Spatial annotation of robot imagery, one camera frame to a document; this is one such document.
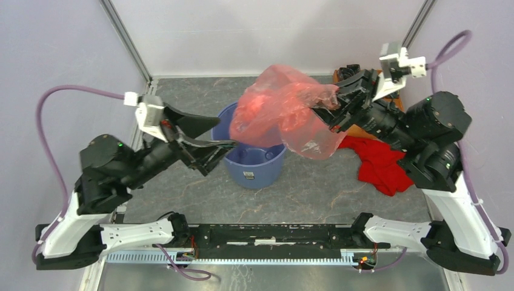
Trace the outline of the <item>blue plastic trash bin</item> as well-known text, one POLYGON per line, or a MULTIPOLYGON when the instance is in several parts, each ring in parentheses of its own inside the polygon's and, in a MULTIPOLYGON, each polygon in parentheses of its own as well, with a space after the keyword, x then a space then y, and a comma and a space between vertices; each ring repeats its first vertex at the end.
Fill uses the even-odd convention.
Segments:
POLYGON ((223 161, 234 182, 248 189, 262 189, 280 176, 286 151, 283 144, 255 147, 239 142, 223 161))

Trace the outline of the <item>red translucent trash bag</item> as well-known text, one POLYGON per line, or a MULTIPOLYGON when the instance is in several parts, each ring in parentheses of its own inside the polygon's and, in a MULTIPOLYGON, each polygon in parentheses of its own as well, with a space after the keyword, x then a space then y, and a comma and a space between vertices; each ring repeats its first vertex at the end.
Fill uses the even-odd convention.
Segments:
POLYGON ((229 136, 250 146, 283 144, 303 157, 327 159, 347 134, 332 132, 314 110, 338 109, 337 89, 289 65, 271 65, 238 99, 229 136))

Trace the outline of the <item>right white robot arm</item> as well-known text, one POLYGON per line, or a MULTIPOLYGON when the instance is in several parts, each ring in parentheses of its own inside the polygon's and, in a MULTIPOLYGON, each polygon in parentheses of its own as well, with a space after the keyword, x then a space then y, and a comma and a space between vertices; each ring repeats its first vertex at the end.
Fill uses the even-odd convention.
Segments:
POLYGON ((313 110, 333 132, 357 125, 403 153, 400 168, 442 218, 414 223, 361 213, 352 224, 351 242, 417 250, 454 272, 505 273, 512 234, 492 223, 466 178, 458 143, 472 119, 462 102, 453 93, 436 92, 403 112, 379 97, 380 80, 375 70, 361 71, 337 83, 335 109, 317 104, 313 110))

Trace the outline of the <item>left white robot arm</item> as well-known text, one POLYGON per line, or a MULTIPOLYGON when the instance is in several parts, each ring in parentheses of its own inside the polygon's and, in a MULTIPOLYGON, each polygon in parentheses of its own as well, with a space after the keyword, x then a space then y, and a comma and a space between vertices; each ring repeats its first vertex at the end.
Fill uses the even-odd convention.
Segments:
POLYGON ((163 105, 140 103, 135 112, 141 131, 152 140, 133 150, 118 138, 97 136, 80 152, 82 173, 66 213, 56 226, 40 224, 38 270, 74 270, 119 250, 146 245, 183 247, 191 239, 184 215, 173 212, 147 224, 101 224, 132 198, 132 190, 182 162, 208 175, 237 145, 234 140, 201 141, 217 126, 217 117, 192 115, 163 105))

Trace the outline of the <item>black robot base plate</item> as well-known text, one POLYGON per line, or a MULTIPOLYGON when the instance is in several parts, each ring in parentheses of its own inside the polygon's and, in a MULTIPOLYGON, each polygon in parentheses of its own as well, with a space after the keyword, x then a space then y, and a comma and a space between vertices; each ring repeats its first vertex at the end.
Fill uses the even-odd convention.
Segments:
POLYGON ((349 224, 198 224, 165 248, 193 249, 199 259, 328 259, 342 249, 388 249, 349 224))

